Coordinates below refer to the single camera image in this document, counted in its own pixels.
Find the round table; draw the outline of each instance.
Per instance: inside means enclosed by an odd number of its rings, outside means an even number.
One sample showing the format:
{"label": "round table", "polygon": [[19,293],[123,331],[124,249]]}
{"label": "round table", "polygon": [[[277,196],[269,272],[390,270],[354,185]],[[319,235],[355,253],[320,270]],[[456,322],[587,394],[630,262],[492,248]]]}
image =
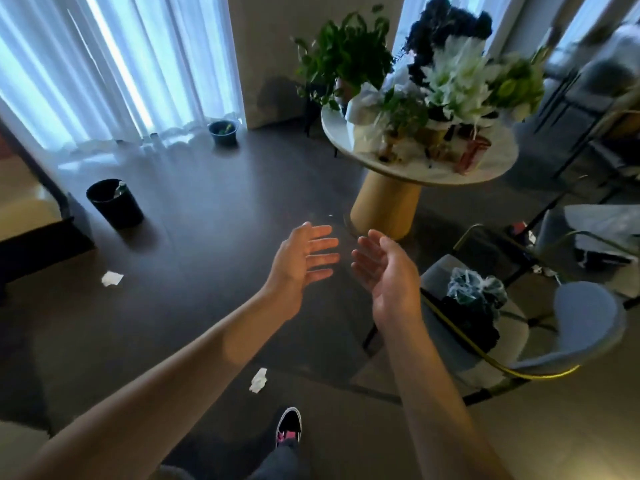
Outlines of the round table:
{"label": "round table", "polygon": [[492,145],[475,171],[460,175],[451,163],[414,158],[385,164],[375,153],[354,153],[347,133],[347,121],[329,106],[322,109],[322,126],[329,141],[341,153],[369,169],[351,208],[351,224],[359,234],[377,229],[391,239],[406,236],[413,222],[423,185],[467,185],[500,177],[518,158],[518,145],[510,129],[500,122],[487,133]]}

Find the black trash can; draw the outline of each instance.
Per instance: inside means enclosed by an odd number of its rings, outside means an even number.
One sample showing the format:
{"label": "black trash can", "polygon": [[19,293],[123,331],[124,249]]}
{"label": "black trash can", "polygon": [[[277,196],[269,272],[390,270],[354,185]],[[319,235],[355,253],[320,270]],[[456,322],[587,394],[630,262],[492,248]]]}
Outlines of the black trash can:
{"label": "black trash can", "polygon": [[137,226],[145,218],[129,188],[118,190],[121,182],[118,178],[108,178],[93,184],[86,191],[89,202],[115,229]]}

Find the person's left hand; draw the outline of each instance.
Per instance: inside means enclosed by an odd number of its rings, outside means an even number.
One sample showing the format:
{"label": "person's left hand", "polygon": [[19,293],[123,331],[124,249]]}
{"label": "person's left hand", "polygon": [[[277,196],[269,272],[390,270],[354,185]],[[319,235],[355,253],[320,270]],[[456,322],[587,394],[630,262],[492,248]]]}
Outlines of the person's left hand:
{"label": "person's left hand", "polygon": [[340,260],[338,253],[314,254],[338,245],[335,237],[321,239],[331,231],[331,226],[313,227],[310,222],[305,222],[293,229],[289,238],[280,245],[262,290],[281,301],[287,319],[300,311],[305,286],[333,274],[331,268],[312,269]]}

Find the shoe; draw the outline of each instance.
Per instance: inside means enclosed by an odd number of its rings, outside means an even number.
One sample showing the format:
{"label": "shoe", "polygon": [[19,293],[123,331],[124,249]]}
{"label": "shoe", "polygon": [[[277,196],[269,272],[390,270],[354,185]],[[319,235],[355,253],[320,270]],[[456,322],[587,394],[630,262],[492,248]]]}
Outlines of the shoe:
{"label": "shoe", "polygon": [[282,414],[276,428],[276,448],[284,440],[295,438],[300,442],[302,436],[302,416],[297,408],[287,408]]}

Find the gray pants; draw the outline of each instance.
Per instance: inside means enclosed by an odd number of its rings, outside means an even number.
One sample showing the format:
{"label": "gray pants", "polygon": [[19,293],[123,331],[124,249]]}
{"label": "gray pants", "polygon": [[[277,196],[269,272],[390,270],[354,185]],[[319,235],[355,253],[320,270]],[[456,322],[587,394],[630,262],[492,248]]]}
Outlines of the gray pants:
{"label": "gray pants", "polygon": [[295,438],[284,440],[247,480],[296,480],[300,467],[298,446]]}

